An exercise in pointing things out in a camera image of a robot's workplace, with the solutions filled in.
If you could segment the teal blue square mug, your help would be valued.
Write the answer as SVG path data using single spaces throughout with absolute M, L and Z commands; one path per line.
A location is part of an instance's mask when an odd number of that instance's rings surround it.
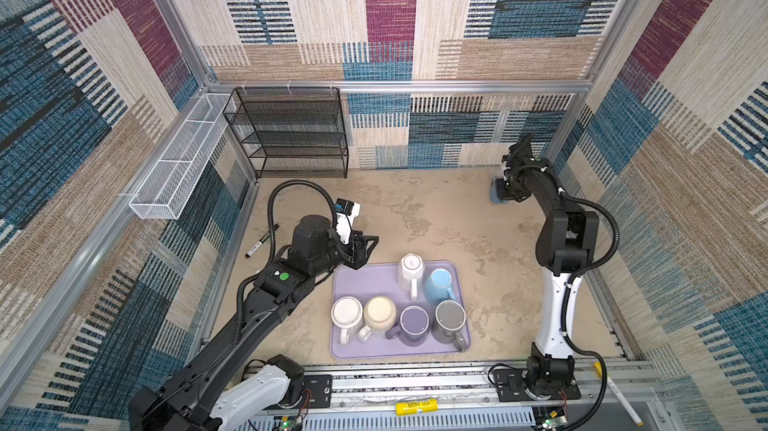
M 508 201 L 506 193 L 506 182 L 504 179 L 494 178 L 491 180 L 490 200 L 497 204 L 503 204 Z

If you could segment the white tall mug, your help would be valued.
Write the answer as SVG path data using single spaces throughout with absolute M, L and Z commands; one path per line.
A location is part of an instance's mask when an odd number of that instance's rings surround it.
M 418 299 L 425 265 L 423 259 L 414 253 L 409 253 L 401 258 L 397 268 L 397 283 L 407 292 L 412 301 Z

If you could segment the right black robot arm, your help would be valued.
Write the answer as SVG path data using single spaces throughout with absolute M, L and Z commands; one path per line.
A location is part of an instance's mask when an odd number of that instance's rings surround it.
M 526 393 L 544 400 L 558 397 L 574 384 L 577 355 L 599 357 L 573 341 L 575 304 L 584 276 L 617 252 L 620 231 L 604 206 L 565 190 L 553 163 L 534 155 L 533 138 L 527 133 L 509 147 L 495 179 L 495 193 L 501 201 L 533 197 L 545 215 L 535 245 L 545 278 L 543 315 L 522 378 Z

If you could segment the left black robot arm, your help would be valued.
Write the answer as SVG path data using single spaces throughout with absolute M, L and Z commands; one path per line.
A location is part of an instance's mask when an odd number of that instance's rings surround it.
M 274 204 L 291 186 L 306 186 L 325 200 L 330 214 L 307 215 L 292 241 L 276 245 Z M 270 251 L 265 267 L 238 286 L 236 310 L 227 324 L 180 371 L 158 390 L 139 390 L 129 403 L 133 430 L 231 430 L 271 406 L 299 403 L 304 369 L 284 355 L 268 360 L 257 375 L 232 386 L 258 345 L 298 307 L 318 284 L 340 266 L 365 266 L 379 242 L 353 227 L 360 204 L 331 199 L 320 185 L 292 179 L 277 185 L 268 198 Z

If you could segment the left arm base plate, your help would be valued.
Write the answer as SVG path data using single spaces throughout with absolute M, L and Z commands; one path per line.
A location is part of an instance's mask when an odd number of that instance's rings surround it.
M 266 411 L 327 409 L 331 406 L 333 377 L 330 374 L 305 374 L 290 377 L 286 394 Z

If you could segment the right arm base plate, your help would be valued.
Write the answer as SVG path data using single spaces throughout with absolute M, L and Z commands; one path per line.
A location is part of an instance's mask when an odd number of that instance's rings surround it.
M 540 381 L 529 388 L 523 376 L 525 369 L 513 367 L 494 368 L 490 373 L 500 402 L 567 401 L 582 397 L 576 380 Z

